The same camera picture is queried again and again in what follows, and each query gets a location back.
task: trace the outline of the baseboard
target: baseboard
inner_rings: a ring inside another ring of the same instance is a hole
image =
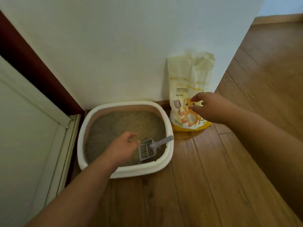
[[[161,101],[155,101],[155,103],[159,104],[164,110],[171,109],[171,106],[169,104],[169,100],[161,100]]]
[[[264,17],[255,17],[252,24],[269,24],[303,21],[303,14],[273,15]]]

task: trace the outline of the cat litter bag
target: cat litter bag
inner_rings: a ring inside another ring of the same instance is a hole
[[[211,125],[190,109],[195,104],[201,106],[201,102],[191,102],[190,99],[204,91],[215,61],[212,53],[200,56],[189,53],[187,56],[167,58],[169,103],[172,108],[169,119],[174,131],[197,131]]]

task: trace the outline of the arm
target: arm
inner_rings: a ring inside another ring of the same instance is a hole
[[[229,127],[284,200],[303,216],[303,142],[261,116],[244,110],[220,95],[198,93],[191,109],[202,118]]]
[[[128,142],[134,132],[116,138],[92,164],[83,170],[26,227],[87,226],[101,199],[111,174],[129,160],[140,141]]]

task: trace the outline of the white litter box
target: white litter box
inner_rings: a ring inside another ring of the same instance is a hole
[[[96,119],[99,118],[100,116],[111,113],[113,111],[133,111],[133,110],[150,111],[157,114],[159,117],[163,119],[165,123],[166,136],[173,135],[172,126],[167,114],[165,113],[162,107],[160,107],[158,104],[154,102],[134,101],[134,102],[124,102],[124,103],[109,103],[109,104],[98,106],[88,113],[88,115],[84,119],[84,122],[79,132],[77,156],[81,170],[84,170],[88,166],[85,157],[84,146],[89,135],[89,129],[93,124],[93,122],[95,122]],[[119,167],[111,175],[110,178],[133,177],[133,176],[145,175],[145,174],[157,172],[163,169],[164,167],[166,167],[167,164],[170,162],[170,160],[172,159],[173,150],[174,150],[174,141],[172,140],[166,144],[166,149],[164,151],[164,154],[156,161],[150,163],[143,163],[139,165],[133,165],[133,166]]]

